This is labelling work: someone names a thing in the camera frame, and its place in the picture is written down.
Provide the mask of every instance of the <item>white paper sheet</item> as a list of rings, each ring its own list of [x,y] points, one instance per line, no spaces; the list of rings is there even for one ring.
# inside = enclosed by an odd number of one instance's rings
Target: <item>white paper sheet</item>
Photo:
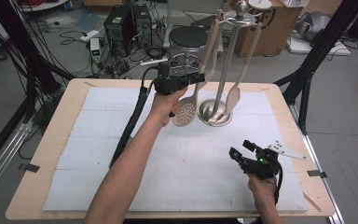
[[[57,165],[44,210],[89,208],[138,94],[137,89],[90,89]],[[153,94],[132,135],[150,111]],[[200,91],[199,102],[215,95],[215,91]],[[242,92],[233,111],[232,121],[224,127],[210,127],[198,118],[182,128],[171,123],[165,127],[153,147],[130,210],[254,211],[248,178],[228,151],[235,147],[244,156],[254,158],[255,154],[242,146],[244,139],[267,147],[282,137],[265,93]],[[284,178],[278,210],[307,211],[290,159],[280,156],[280,162]]]

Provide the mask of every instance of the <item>slotted spoon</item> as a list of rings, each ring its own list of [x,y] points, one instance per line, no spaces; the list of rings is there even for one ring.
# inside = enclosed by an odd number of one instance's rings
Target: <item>slotted spoon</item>
[[[238,85],[240,85],[241,81],[243,80],[243,77],[245,77],[246,70],[248,69],[249,66],[249,62],[252,59],[253,53],[255,51],[255,46],[258,41],[258,37],[260,37],[261,25],[262,25],[261,22],[257,24],[249,51],[246,55],[245,64],[243,65],[243,68],[241,70],[241,74],[238,77],[237,81],[235,82],[234,86],[231,87],[231,89],[228,91],[227,98],[226,98],[226,110],[225,110],[226,115],[231,113],[231,111],[234,109],[235,105],[237,105],[238,101],[241,98],[241,90],[238,87]]]
[[[199,90],[204,87],[208,81],[211,79],[211,77],[214,74],[214,69],[216,67],[216,61],[217,61],[217,51],[220,41],[220,34],[221,34],[221,26],[219,22],[219,18],[221,16],[218,16],[216,20],[214,20],[212,28],[210,33],[208,34],[207,43],[205,46],[205,52],[202,57],[201,66],[200,66],[200,74],[204,73],[206,63],[208,62],[209,56],[212,51],[213,47],[213,65],[211,71],[205,75],[205,81],[200,82],[196,84],[196,87],[194,89],[193,95],[183,98],[179,101],[179,112],[175,115],[175,117],[172,118],[173,125],[177,127],[184,127],[191,123],[197,114],[197,100],[198,100],[198,94]]]

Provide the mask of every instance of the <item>chair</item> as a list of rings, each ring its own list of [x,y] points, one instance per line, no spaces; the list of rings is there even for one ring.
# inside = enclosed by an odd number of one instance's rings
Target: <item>chair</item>
[[[183,51],[171,60],[171,70],[175,73],[187,74],[198,70],[200,58],[191,52],[199,52],[205,48],[208,36],[199,27],[181,26],[172,29],[169,35],[171,47]]]

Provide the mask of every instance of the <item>human arm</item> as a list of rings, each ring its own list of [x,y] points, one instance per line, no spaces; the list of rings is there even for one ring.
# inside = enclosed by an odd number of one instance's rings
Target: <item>human arm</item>
[[[255,198],[255,208],[260,214],[263,224],[282,224],[275,206],[275,184],[273,179],[260,180],[257,176],[249,176],[248,187]]]
[[[141,184],[147,159],[162,127],[170,121],[170,112],[186,89],[164,96],[155,94],[144,124],[118,157],[98,188],[86,214],[85,223],[122,223]]]

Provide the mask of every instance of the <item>human hand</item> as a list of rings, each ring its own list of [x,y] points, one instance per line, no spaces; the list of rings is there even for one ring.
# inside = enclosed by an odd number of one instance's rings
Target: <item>human hand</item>
[[[182,97],[186,91],[187,87],[170,95],[163,95],[156,92],[149,117],[161,122],[162,127],[166,126],[170,122],[170,112],[173,112],[173,114],[179,112],[179,98]]]
[[[275,208],[275,183],[274,179],[260,180],[253,174],[249,176],[248,187],[254,194],[255,208],[259,213],[263,210]]]

